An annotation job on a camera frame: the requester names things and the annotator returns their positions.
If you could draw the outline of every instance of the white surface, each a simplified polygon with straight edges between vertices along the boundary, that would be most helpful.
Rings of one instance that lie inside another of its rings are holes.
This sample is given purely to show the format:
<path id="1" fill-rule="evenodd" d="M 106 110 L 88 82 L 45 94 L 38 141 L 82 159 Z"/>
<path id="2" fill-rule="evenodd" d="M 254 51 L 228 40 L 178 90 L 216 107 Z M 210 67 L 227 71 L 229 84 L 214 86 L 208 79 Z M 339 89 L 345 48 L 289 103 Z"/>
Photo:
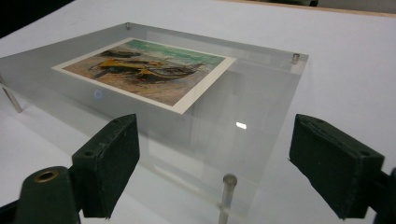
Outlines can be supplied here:
<path id="1" fill-rule="evenodd" d="M 0 56 L 126 21 L 310 55 L 252 205 L 251 223 L 342 223 L 287 161 L 296 113 L 327 120 L 384 154 L 386 173 L 395 166 L 394 18 L 207 0 L 86 0 L 1 39 Z M 9 124 L 1 121 L 1 132 L 9 132 L 4 127 Z M 47 144 L 34 132 L 29 136 Z M 346 223 L 372 223 L 372 214 Z"/>

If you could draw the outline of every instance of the hole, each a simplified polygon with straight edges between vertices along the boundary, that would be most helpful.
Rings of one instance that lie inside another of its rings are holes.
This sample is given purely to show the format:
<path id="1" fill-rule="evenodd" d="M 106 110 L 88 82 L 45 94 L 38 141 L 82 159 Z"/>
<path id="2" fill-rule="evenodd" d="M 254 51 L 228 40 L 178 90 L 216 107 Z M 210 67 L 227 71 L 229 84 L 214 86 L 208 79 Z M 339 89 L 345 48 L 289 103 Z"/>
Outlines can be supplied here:
<path id="1" fill-rule="evenodd" d="M 93 155 L 93 152 L 92 151 L 87 151 L 87 152 L 85 152 L 84 153 L 84 156 L 92 156 Z"/>
<path id="2" fill-rule="evenodd" d="M 359 151 L 359 153 L 360 153 L 362 156 L 370 156 L 370 153 L 368 153 L 368 152 L 366 152 L 366 151 Z"/>
<path id="3" fill-rule="evenodd" d="M 58 172 L 57 171 L 46 171 L 38 176 L 35 177 L 35 182 L 37 183 L 44 183 L 44 182 L 48 182 L 52 179 L 54 179 L 56 176 L 58 176 Z"/>

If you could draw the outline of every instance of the brown ground in painting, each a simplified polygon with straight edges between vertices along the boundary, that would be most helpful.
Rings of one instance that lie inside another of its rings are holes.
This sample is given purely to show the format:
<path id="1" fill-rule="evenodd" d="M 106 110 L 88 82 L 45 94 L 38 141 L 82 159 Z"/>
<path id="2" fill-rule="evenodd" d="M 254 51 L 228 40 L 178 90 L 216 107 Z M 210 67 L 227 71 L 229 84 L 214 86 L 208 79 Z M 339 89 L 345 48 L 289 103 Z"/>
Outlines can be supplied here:
<path id="1" fill-rule="evenodd" d="M 69 65 L 65 67 L 64 70 L 93 79 L 95 75 L 104 71 L 104 69 L 98 68 L 96 65 L 106 59 L 108 58 L 93 56 L 78 63 Z M 138 57 L 138 60 L 152 61 L 152 58 L 140 56 Z M 167 61 L 163 62 L 167 63 L 167 66 L 176 65 Z M 179 79 L 148 81 L 137 73 L 138 71 L 121 72 L 117 74 L 109 72 L 104 76 L 97 78 L 96 81 L 172 106 L 207 75 L 207 72 L 198 70 L 188 77 Z"/>

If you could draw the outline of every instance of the metal rod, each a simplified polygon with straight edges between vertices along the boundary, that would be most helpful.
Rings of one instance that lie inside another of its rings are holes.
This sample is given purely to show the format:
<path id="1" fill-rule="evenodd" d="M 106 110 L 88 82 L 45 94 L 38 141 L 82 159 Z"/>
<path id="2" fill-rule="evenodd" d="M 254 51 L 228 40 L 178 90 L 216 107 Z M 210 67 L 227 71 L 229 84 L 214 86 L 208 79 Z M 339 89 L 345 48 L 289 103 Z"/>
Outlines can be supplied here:
<path id="1" fill-rule="evenodd" d="M 300 54 L 298 54 L 298 53 L 293 53 L 293 58 L 292 58 L 291 62 L 294 63 L 294 64 L 297 64 L 297 62 L 299 61 L 299 59 L 300 59 Z"/>
<path id="2" fill-rule="evenodd" d="M 235 175 L 225 175 L 223 177 L 224 190 L 220 205 L 219 224 L 227 224 L 228 213 L 233 200 L 233 190 L 238 182 Z"/>
<path id="3" fill-rule="evenodd" d="M 6 83 L 4 82 L 4 80 L 2 79 L 1 76 L 0 76 L 0 84 L 3 84 L 4 86 L 6 86 Z M 14 94 L 12 94 L 12 92 L 7 90 L 6 88 L 3 88 L 3 91 L 6 93 L 6 96 L 8 97 L 8 99 L 12 103 L 12 105 L 14 106 L 15 110 L 18 113 L 21 113 L 23 110 L 22 110 L 20 104 L 18 104 L 18 101 L 15 98 Z"/>

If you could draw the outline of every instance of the artwork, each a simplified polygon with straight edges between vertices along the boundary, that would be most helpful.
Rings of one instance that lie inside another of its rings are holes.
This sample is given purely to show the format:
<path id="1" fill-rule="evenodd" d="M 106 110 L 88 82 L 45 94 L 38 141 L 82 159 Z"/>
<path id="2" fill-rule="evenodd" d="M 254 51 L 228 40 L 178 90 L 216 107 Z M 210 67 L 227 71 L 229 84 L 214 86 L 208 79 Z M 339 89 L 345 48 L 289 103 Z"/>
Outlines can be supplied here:
<path id="1" fill-rule="evenodd" d="M 233 62 L 128 38 L 53 68 L 183 114 Z"/>

